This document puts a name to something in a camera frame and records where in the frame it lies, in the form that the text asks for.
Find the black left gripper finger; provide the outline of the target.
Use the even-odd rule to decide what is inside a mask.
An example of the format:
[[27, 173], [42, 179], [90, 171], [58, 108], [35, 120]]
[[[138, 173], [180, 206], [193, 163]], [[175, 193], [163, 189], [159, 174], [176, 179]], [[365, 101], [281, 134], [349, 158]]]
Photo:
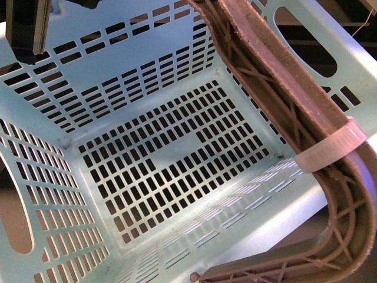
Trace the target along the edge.
[[50, 1], [6, 1], [5, 36], [19, 62], [34, 65], [44, 52], [50, 12]]

